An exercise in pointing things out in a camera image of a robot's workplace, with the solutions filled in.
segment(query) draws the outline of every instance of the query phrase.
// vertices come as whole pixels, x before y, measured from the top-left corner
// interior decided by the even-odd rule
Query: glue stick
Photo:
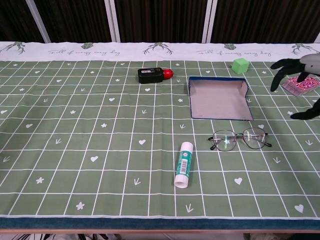
[[[189,172],[194,145],[190,142],[183,142],[180,149],[178,167],[176,169],[174,185],[185,189],[188,186]]]

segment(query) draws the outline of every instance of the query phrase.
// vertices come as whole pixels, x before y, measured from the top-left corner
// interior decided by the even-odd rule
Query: white arrow print
[[[193,208],[191,208],[191,203],[189,204],[189,207],[187,205],[185,205],[185,209],[188,213],[190,213],[194,210]]]
[[[5,162],[8,162],[8,161],[10,160],[10,157],[11,157],[11,156],[6,156],[6,157],[4,157],[3,162],[4,162],[4,163],[5,163]]]
[[[273,158],[273,160],[275,161],[275,163],[276,163],[276,164],[278,164],[278,163],[280,163],[280,162],[281,162],[281,160],[278,160],[278,157]]]
[[[310,141],[310,140],[305,141],[305,142],[306,142],[306,144],[308,144],[309,146],[311,146],[311,145],[313,144],[313,142],[312,142],[312,141]]]
[[[140,184],[141,182],[139,181],[139,177],[136,179],[134,179],[134,185],[137,186],[138,184]]]

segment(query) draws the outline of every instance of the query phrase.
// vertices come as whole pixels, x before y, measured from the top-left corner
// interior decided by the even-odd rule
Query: dark teal tablecloth edge
[[[320,230],[320,220],[282,219],[141,219],[141,218],[5,218],[0,229],[118,230]]]

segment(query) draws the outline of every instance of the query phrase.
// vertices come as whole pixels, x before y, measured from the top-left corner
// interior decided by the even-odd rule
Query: red cap
[[[170,79],[174,75],[174,72],[171,69],[163,69],[163,79]]]

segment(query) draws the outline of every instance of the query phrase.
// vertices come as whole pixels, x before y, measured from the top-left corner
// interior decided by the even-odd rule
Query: pink package
[[[297,82],[298,77],[290,77],[282,87],[295,96],[301,96],[315,90],[320,82],[314,77],[308,76],[303,82]]]

